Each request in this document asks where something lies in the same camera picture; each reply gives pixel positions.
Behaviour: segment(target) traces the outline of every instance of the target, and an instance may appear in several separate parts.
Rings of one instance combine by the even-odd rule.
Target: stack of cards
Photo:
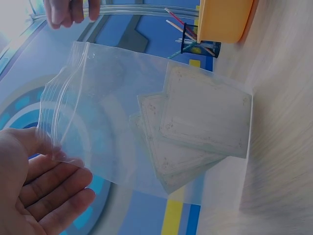
[[[168,193],[227,156],[246,157],[251,96],[205,73],[169,62],[164,91],[140,95],[140,114],[130,117]]]

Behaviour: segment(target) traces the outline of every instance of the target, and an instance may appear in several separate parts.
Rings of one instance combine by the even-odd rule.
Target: human hand
[[[54,29],[61,25],[68,28],[73,22],[84,20],[83,0],[44,0],[45,12],[50,26]],[[89,18],[95,21],[100,12],[100,0],[89,0]]]
[[[35,128],[0,131],[0,234],[58,235],[95,198],[90,171],[51,160]],[[31,160],[29,156],[41,153]]]

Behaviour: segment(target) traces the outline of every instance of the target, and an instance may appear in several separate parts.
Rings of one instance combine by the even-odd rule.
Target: yellow stripe
[[[198,26],[198,24],[199,24],[199,18],[196,18],[194,21],[194,25]]]
[[[189,60],[189,65],[200,67],[200,60]],[[179,232],[179,223],[182,212],[183,197],[184,197],[185,187],[173,192],[169,199],[167,200],[165,215],[163,220],[161,235],[177,235]],[[175,198],[180,201],[174,201],[170,198]]]
[[[200,68],[201,62],[200,60],[189,60],[189,65]]]

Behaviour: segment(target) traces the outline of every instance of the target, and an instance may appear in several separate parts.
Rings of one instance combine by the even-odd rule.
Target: pen holder
[[[191,24],[184,24],[184,29],[182,33],[182,42],[181,42],[181,53],[192,53],[198,55],[206,55],[217,58],[220,54],[221,43],[219,42],[210,42],[210,41],[201,41],[201,43],[197,43],[190,47],[190,45],[194,42],[192,39],[186,36],[185,33],[193,37],[197,40],[197,31],[198,26]]]

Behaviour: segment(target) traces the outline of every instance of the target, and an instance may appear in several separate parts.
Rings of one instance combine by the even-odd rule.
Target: red stick
[[[165,8],[165,10],[171,15],[173,16],[179,23],[181,23],[182,25],[184,25],[184,22],[178,18],[173,12],[171,12],[168,8]],[[186,26],[187,31],[189,31],[192,36],[194,36],[195,38],[197,38],[196,33],[194,33],[194,31],[192,31],[189,27]]]

